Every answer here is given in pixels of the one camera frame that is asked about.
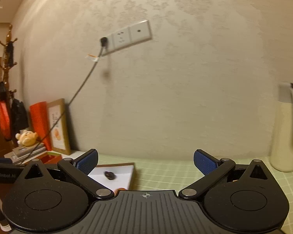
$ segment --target floral wallpaper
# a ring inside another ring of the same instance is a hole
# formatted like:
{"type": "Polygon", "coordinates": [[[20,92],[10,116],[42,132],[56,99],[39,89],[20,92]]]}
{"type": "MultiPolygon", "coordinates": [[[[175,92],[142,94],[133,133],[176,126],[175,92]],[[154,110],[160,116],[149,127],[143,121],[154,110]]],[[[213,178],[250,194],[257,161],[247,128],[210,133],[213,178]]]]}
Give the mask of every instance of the floral wallpaper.
{"type": "Polygon", "coordinates": [[[99,39],[148,19],[153,39],[103,57],[69,108],[72,148],[258,158],[269,152],[277,82],[293,80],[293,0],[277,1],[24,0],[11,85],[27,107],[68,102],[99,39]]]}

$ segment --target yellow stuffed animal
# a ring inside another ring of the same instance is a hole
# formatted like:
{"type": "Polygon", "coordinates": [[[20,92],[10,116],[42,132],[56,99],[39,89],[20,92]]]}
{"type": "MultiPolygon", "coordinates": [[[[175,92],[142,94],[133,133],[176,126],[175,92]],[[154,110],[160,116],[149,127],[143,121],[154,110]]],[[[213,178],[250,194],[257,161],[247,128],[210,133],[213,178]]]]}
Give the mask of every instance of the yellow stuffed animal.
{"type": "Polygon", "coordinates": [[[17,143],[19,146],[24,145],[25,147],[30,147],[36,143],[38,134],[36,132],[24,130],[22,134],[16,134],[15,138],[18,139],[17,143]]]}

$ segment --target coat rack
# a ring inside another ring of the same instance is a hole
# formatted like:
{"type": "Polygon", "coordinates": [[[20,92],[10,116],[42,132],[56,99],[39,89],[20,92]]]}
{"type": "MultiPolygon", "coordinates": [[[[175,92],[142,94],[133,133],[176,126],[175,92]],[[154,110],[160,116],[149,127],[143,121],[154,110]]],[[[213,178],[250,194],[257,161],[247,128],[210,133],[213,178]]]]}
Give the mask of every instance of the coat rack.
{"type": "MultiPolygon", "coordinates": [[[[10,124],[12,125],[12,119],[11,119],[11,99],[14,97],[14,91],[10,91],[10,84],[9,84],[9,71],[10,69],[17,64],[17,62],[13,62],[13,43],[17,41],[17,38],[15,38],[13,41],[12,39],[12,25],[9,25],[9,31],[6,35],[5,44],[0,41],[0,44],[3,46],[3,55],[4,55],[4,64],[0,64],[0,68],[3,71],[3,83],[6,90],[6,108],[9,114],[10,118],[10,124]]],[[[15,138],[12,138],[14,146],[17,147],[17,143],[14,140],[15,138]]]]}

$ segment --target cream thermos bottle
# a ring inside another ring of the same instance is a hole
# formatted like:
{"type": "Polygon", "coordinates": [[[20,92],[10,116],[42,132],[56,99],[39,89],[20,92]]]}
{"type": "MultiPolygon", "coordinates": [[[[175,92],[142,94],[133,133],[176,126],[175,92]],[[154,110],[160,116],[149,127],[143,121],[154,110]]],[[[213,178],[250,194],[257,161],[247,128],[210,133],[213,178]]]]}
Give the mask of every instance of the cream thermos bottle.
{"type": "Polygon", "coordinates": [[[270,163],[279,171],[293,171],[293,83],[279,84],[270,163]]]}

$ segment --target triangular cutout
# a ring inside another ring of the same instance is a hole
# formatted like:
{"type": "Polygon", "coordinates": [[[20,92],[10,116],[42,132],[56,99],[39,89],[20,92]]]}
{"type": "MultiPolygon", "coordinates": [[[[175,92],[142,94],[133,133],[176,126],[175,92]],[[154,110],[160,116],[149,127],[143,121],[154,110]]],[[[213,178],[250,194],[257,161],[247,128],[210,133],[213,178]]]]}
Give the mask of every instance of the triangular cutout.
{"type": "Polygon", "coordinates": [[[38,165],[33,165],[29,172],[27,173],[25,179],[30,179],[30,178],[39,178],[39,177],[42,177],[43,174],[42,172],[40,171],[39,169],[39,166],[38,165]]]}
{"type": "Polygon", "coordinates": [[[254,170],[252,171],[251,178],[267,179],[263,169],[260,165],[255,165],[254,170]]]}

